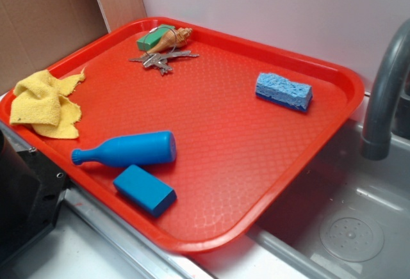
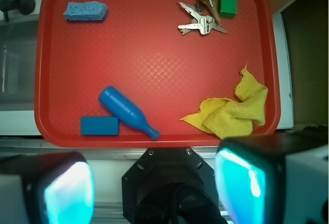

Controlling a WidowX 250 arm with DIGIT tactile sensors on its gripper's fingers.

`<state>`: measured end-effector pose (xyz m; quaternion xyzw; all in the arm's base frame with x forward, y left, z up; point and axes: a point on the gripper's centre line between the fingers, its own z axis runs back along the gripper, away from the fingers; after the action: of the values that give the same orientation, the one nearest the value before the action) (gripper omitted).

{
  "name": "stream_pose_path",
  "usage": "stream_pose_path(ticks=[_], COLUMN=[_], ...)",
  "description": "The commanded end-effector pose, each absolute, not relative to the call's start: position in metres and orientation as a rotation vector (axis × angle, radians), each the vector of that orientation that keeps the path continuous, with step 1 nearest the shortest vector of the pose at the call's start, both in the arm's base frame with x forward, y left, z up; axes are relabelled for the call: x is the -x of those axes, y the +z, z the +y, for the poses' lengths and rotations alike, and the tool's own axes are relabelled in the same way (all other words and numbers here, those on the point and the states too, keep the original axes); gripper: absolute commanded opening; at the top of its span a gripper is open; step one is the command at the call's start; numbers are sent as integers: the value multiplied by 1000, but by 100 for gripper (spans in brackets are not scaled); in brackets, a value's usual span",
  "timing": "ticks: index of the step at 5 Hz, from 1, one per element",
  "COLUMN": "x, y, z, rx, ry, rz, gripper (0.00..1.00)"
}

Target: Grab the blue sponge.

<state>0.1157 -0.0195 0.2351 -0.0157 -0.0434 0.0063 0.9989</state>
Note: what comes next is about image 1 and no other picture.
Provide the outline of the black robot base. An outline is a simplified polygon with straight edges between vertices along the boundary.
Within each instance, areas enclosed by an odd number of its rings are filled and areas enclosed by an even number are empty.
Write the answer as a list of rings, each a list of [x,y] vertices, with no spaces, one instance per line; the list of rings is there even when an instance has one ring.
[[[40,151],[16,151],[1,134],[1,266],[56,226],[67,174]]]

